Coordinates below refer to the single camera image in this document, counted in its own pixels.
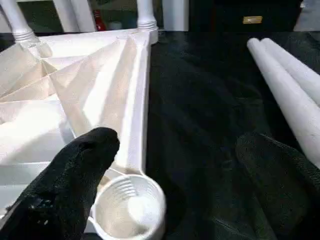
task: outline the gold plaque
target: gold plaque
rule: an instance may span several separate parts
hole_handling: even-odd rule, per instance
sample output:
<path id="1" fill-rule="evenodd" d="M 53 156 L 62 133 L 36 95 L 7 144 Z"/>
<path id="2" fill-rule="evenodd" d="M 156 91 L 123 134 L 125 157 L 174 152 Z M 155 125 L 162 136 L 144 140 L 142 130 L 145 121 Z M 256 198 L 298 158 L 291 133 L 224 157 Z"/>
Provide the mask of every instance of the gold plaque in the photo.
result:
<path id="1" fill-rule="evenodd" d="M 262 23 L 262 16 L 244 16 L 243 24 L 260 24 Z"/>

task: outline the black table surface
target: black table surface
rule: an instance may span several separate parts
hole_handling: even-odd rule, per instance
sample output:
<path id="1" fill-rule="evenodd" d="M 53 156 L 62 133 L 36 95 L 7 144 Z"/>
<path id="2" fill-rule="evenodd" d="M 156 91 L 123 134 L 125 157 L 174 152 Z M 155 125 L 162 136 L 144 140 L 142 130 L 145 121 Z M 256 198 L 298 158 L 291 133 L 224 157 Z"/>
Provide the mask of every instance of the black table surface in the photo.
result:
<path id="1" fill-rule="evenodd" d="M 165 239 L 210 239 L 212 194 L 234 211 L 238 137 L 258 132 L 299 149 L 247 49 L 251 37 L 273 39 L 320 73 L 320 33 L 164 31 L 151 48 L 146 173 L 166 195 Z M 0 50 L 11 44 L 0 34 Z"/>

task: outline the black cabinet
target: black cabinet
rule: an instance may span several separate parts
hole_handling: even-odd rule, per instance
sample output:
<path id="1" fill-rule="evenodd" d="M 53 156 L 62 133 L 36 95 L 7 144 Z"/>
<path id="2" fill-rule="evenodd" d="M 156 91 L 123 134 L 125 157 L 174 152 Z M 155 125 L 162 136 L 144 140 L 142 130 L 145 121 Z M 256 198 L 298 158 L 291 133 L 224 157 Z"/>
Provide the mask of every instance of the black cabinet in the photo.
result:
<path id="1" fill-rule="evenodd" d="M 301 0 L 190 0 L 190 31 L 289 32 L 300 4 Z"/>

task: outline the gloved hand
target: gloved hand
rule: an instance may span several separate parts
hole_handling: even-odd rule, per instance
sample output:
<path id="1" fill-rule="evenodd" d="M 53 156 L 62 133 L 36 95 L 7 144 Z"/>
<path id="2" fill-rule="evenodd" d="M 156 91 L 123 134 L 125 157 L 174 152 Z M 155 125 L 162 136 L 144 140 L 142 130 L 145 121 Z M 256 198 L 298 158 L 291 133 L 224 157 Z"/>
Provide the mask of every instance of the gloved hand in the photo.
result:
<path id="1" fill-rule="evenodd" d="M 114 130 L 99 127 L 65 146 L 8 208 L 0 239 L 82 239 L 97 186 L 119 145 Z"/>

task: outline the chair leg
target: chair leg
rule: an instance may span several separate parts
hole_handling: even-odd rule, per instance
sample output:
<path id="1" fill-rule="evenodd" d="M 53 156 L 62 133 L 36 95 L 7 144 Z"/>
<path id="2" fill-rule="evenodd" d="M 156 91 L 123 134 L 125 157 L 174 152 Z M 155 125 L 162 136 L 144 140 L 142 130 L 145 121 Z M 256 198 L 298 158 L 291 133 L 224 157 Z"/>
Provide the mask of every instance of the chair leg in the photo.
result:
<path id="1" fill-rule="evenodd" d="M 162 0 L 162 9 L 164 30 L 189 30 L 189 0 Z"/>
<path id="2" fill-rule="evenodd" d="M 39 42 L 32 29 L 28 26 L 18 3 L 15 0 L 0 0 L 0 5 L 8 19 L 12 34 L 17 43 Z"/>
<path id="3" fill-rule="evenodd" d="M 150 32 L 150 42 L 155 44 L 158 41 L 158 27 L 154 16 L 153 1 L 137 0 L 137 8 L 137 28 L 142 32 Z"/>

